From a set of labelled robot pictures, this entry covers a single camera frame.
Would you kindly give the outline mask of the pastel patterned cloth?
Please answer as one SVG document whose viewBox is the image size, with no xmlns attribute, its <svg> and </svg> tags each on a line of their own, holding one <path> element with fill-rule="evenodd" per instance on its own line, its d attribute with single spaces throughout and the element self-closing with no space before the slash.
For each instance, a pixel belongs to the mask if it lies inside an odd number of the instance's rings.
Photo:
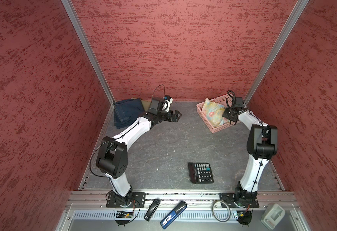
<svg viewBox="0 0 337 231">
<path fill-rule="evenodd" d="M 215 128 L 229 123 L 228 119 L 222 117 L 225 111 L 225 106 L 223 106 L 222 104 L 212 102 L 208 98 L 206 98 L 201 111 L 205 115 L 209 123 Z"/>
</svg>

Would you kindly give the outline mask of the olive green skirt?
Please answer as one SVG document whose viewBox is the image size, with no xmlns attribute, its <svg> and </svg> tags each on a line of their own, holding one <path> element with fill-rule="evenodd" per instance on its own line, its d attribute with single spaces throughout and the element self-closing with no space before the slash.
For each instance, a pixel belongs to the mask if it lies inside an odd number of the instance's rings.
<svg viewBox="0 0 337 231">
<path fill-rule="evenodd" d="M 140 98 L 132 98 L 133 106 L 139 109 L 141 112 L 145 112 L 149 109 L 151 101 L 142 100 Z"/>
</svg>

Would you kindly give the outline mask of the blue denim skirt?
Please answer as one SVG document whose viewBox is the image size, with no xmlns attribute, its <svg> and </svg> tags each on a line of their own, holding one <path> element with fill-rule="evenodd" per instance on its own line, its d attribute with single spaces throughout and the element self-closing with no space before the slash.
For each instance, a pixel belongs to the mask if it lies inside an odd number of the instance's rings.
<svg viewBox="0 0 337 231">
<path fill-rule="evenodd" d="M 141 99 L 127 99 L 114 102 L 114 125 L 122 129 L 132 125 L 144 112 Z"/>
</svg>

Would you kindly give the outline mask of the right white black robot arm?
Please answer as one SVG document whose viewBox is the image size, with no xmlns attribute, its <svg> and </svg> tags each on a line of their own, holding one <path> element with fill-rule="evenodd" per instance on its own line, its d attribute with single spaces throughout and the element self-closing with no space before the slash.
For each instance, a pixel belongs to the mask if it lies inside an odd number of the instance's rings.
<svg viewBox="0 0 337 231">
<path fill-rule="evenodd" d="M 246 143 L 247 166 L 234 192 L 234 203 L 238 207 L 244 207 L 256 201 L 263 170 L 277 154 L 278 129 L 261 121 L 244 106 L 243 98 L 236 97 L 232 91 L 228 92 L 226 106 L 222 116 L 229 119 L 230 123 L 241 122 L 249 129 Z"/>
</svg>

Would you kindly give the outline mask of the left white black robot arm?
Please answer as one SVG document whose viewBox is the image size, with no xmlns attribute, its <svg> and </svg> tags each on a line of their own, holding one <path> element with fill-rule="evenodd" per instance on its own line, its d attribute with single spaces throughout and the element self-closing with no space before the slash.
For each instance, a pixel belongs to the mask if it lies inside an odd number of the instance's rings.
<svg viewBox="0 0 337 231">
<path fill-rule="evenodd" d="M 120 134 L 102 139 L 95 165 L 103 173 L 103 177 L 111 182 L 112 195 L 119 205 L 127 207 L 132 202 L 132 186 L 125 174 L 128 167 L 128 150 L 155 125 L 163 121 L 178 122 L 181 117 L 182 113 L 178 110 L 158 112 L 156 115 L 145 112 Z"/>
</svg>

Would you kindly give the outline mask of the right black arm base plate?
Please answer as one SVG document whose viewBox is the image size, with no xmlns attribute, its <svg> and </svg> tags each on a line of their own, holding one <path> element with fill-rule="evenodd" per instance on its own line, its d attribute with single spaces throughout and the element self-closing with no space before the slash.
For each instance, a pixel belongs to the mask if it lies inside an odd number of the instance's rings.
<svg viewBox="0 0 337 231">
<path fill-rule="evenodd" d="M 259 208 L 258 192 L 252 193 L 220 193 L 220 200 L 228 204 L 230 208 Z"/>
</svg>

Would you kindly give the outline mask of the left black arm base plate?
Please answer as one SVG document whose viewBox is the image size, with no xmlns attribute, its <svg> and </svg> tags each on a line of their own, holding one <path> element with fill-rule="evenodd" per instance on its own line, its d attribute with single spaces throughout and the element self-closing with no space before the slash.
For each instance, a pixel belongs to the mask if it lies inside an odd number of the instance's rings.
<svg viewBox="0 0 337 231">
<path fill-rule="evenodd" d="M 119 196 L 111 192 L 106 195 L 107 208 L 133 208 L 144 207 L 146 193 L 132 192 L 128 193 L 126 197 Z"/>
</svg>

